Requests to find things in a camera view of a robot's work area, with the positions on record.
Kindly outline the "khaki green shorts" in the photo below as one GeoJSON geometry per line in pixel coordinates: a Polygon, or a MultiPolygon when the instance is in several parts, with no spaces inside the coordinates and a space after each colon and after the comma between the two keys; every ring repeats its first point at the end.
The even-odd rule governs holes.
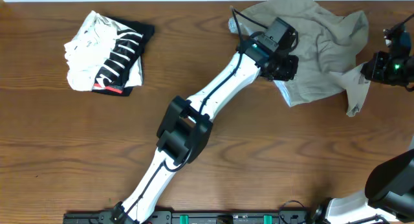
{"type": "Polygon", "coordinates": [[[293,80],[276,82],[286,103],[293,107],[345,91],[347,115],[360,112],[370,85],[356,62],[368,42],[365,13],[337,16],[313,0],[268,0],[231,17],[228,27],[232,33],[247,36],[263,30],[276,17],[299,34],[298,46],[292,51],[299,58],[298,71],[293,80]]]}

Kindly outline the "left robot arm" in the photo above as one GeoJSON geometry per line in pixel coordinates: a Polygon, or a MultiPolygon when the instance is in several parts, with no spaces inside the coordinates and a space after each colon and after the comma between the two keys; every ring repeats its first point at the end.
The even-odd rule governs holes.
{"type": "Polygon", "coordinates": [[[194,161],[207,145],[213,120],[220,110],[258,76],[289,81],[298,68],[292,43],[268,43],[249,39],[240,44],[229,64],[205,88],[169,104],[157,131],[154,158],[134,192],[111,211],[110,223],[143,223],[173,176],[194,161]]]}

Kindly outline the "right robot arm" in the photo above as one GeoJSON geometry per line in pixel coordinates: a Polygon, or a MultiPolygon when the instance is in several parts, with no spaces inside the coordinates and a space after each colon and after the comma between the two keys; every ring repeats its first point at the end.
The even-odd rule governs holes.
{"type": "MultiPolygon", "coordinates": [[[[404,86],[413,81],[413,56],[378,52],[361,69],[366,80],[404,86]]],[[[413,221],[413,149],[382,164],[369,175],[363,191],[330,198],[309,218],[313,223],[391,223],[413,221]]]]}

